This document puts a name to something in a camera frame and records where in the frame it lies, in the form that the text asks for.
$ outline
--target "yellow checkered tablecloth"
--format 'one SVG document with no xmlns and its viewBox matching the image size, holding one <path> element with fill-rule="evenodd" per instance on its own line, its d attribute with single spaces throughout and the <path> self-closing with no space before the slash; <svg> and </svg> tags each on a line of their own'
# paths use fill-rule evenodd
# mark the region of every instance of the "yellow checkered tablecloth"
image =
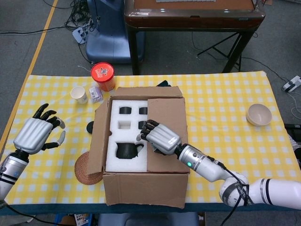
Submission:
<svg viewBox="0 0 301 226">
<path fill-rule="evenodd" d="M 168 80 L 179 86 L 186 101 L 189 142 L 219 161 L 228 169 L 240 172 L 250 183 L 258 178 L 301 181 L 301 172 L 281 120 L 268 78 L 264 72 L 117 76 L 117 87 L 156 86 Z M 66 124 L 66 139 L 59 148 L 30 156 L 30 164 L 20 176 L 6 201 L 29 203 L 104 203 L 103 183 L 86 186 L 77 181 L 74 163 L 89 150 L 91 135 L 86 125 L 94 119 L 100 103 L 91 100 L 77 104 L 70 97 L 74 86 L 86 92 L 93 83 L 90 77 L 55 77 L 31 75 L 14 119 L 6 156 L 13 152 L 13 140 L 27 118 L 43 103 Z M 265 127 L 246 121 L 246 110 L 253 103 L 263 103 L 272 111 L 273 120 Z M 56 141 L 59 128 L 48 141 Z M 218 191 L 222 181 L 209 183 L 191 172 L 186 202 L 221 202 Z"/>
</svg>

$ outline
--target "table leg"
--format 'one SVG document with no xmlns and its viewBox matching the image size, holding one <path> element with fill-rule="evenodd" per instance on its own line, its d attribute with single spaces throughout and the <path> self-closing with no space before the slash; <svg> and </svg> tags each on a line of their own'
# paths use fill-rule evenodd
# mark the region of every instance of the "table leg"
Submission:
<svg viewBox="0 0 301 226">
<path fill-rule="evenodd" d="M 239 42 L 235 46 L 233 52 L 231 53 L 231 56 L 229 57 L 229 60 L 224 67 L 224 70 L 222 73 L 230 73 L 232 68 L 234 67 L 235 63 L 237 62 L 239 56 L 244 51 L 245 47 L 247 46 L 249 40 L 252 38 L 254 32 L 242 32 L 241 37 L 239 39 Z"/>
<path fill-rule="evenodd" d="M 140 74 L 136 33 L 137 32 L 132 30 L 131 28 L 127 28 L 128 44 L 130 47 L 133 75 Z"/>
</svg>

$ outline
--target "floor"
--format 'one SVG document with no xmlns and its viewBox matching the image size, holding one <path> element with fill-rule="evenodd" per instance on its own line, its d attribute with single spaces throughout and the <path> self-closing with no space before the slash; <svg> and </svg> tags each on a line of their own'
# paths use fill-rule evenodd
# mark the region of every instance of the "floor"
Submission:
<svg viewBox="0 0 301 226">
<path fill-rule="evenodd" d="M 69 6 L 71 0 L 59 0 L 57 6 Z M 0 32 L 29 32 L 41 30 L 47 21 L 50 6 L 42 0 L 1 0 Z M 274 0 L 272 6 L 265 6 L 266 18 L 252 38 L 243 56 L 251 57 L 268 65 L 280 76 L 291 79 L 300 75 L 301 64 L 301 4 Z M 64 24 L 69 9 L 55 9 L 49 27 Z M 193 33 L 195 46 L 204 49 L 223 39 L 226 33 Z M 20 88 L 30 67 L 41 35 L 0 35 L 0 136 L 2 135 Z M 199 50 L 192 44 L 191 32 L 149 32 L 146 37 L 146 52 L 141 64 L 142 74 L 189 74 L 219 73 L 226 61 L 214 51 L 199 58 Z M 223 43 L 220 49 L 230 48 L 233 40 Z M 81 56 L 78 45 L 70 31 L 57 29 L 46 34 L 36 58 L 32 74 L 58 76 L 89 76 L 89 72 L 78 67 L 91 65 Z M 131 75 L 130 65 L 114 65 L 116 74 Z M 243 59 L 242 71 L 264 70 L 272 85 L 284 123 L 301 124 L 291 114 L 293 99 L 281 91 L 284 84 L 267 67 L 249 59 Z M 301 105 L 299 95 L 295 95 Z M 227 213 L 209 213 L 208 225 L 219 225 Z M 228 225 L 270 226 L 301 225 L 301 212 L 237 212 Z"/>
</svg>

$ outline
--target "orange container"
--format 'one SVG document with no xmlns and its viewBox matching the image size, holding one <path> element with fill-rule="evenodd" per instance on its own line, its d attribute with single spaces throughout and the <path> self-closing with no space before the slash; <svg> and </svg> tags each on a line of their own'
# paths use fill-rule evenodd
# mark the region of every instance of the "orange container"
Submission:
<svg viewBox="0 0 301 226">
<path fill-rule="evenodd" d="M 91 76 L 103 91 L 110 91 L 115 88 L 114 68 L 108 63 L 95 64 L 91 69 Z"/>
</svg>

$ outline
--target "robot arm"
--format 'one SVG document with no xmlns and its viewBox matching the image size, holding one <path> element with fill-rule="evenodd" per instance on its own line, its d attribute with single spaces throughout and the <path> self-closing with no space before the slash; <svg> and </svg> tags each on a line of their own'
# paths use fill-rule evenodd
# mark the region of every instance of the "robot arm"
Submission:
<svg viewBox="0 0 301 226">
<path fill-rule="evenodd" d="M 58 147 L 65 139 L 63 131 L 56 142 L 45 143 L 54 128 L 65 128 L 64 122 L 58 117 L 48 119 L 56 113 L 55 111 L 50 110 L 42 115 L 46 107 L 48 104 L 42 105 L 34 116 L 26 121 L 14 139 L 16 151 L 10 153 L 0 165 L 0 209 L 6 205 L 5 197 L 28 165 L 28 156 L 40 150 Z"/>
<path fill-rule="evenodd" d="M 147 120 L 137 140 L 147 140 L 157 153 L 176 154 L 196 173 L 210 182 L 224 180 L 219 190 L 223 203 L 229 206 L 265 203 L 301 210 L 301 183 L 274 179 L 259 179 L 249 185 L 244 175 L 228 170 L 221 162 L 203 154 L 163 124 Z"/>
</svg>

